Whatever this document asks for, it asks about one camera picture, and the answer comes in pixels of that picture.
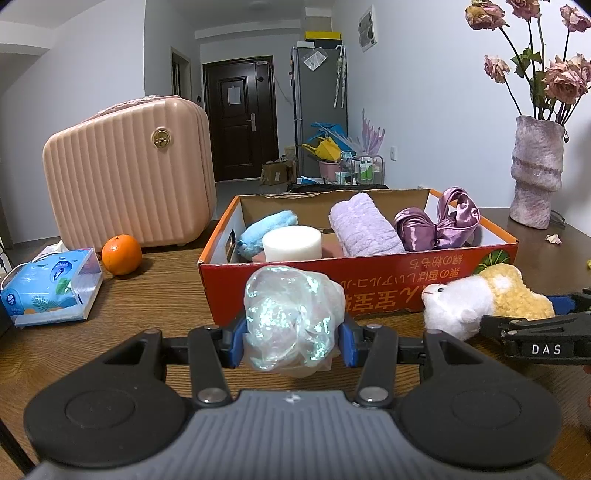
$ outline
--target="satin headband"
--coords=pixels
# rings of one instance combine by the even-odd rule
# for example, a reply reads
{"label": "satin headband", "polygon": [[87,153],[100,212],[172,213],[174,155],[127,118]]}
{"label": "satin headband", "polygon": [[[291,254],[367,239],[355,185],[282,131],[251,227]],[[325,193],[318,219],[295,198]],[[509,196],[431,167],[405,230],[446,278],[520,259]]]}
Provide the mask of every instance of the satin headband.
{"label": "satin headband", "polygon": [[[449,204],[457,200],[457,211],[450,213]],[[453,187],[446,190],[437,206],[439,222],[434,224],[429,215],[416,207],[397,214],[394,226],[408,252],[459,248],[480,224],[480,210],[465,190]]]}

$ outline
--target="lavender plush cloth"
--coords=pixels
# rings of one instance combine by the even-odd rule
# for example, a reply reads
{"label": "lavender plush cloth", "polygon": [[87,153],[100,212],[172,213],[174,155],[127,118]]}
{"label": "lavender plush cloth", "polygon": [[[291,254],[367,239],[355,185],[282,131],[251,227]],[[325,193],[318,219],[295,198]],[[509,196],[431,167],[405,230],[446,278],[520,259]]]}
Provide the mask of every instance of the lavender plush cloth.
{"label": "lavender plush cloth", "polygon": [[396,229],[367,193],[358,193],[347,202],[337,203],[330,211],[329,220],[347,257],[405,252]]}

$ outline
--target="vase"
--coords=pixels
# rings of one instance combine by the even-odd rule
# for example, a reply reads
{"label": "vase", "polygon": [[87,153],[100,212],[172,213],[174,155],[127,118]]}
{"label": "vase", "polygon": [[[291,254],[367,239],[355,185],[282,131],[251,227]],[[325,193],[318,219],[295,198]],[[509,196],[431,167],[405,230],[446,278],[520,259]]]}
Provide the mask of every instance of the vase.
{"label": "vase", "polygon": [[517,117],[511,176],[515,198],[510,217],[522,225],[546,229],[552,194],[562,187],[564,127],[527,115]]}

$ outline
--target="plush toy ear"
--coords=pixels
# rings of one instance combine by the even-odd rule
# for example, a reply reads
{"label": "plush toy ear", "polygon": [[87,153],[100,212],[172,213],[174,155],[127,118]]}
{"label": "plush toy ear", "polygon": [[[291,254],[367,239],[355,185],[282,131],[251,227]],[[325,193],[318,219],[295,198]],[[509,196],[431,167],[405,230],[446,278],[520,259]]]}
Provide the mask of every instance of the plush toy ear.
{"label": "plush toy ear", "polygon": [[478,320],[478,314],[475,310],[464,309],[460,314],[460,323],[474,323]]}

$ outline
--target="orange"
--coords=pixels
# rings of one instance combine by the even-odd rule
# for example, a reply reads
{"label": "orange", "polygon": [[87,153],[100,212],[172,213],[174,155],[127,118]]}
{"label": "orange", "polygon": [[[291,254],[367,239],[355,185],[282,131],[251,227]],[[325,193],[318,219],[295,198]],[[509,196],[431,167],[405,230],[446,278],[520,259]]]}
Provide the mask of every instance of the orange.
{"label": "orange", "polygon": [[101,257],[113,275],[129,275],[142,263],[142,248],[131,235],[117,235],[105,244]]}

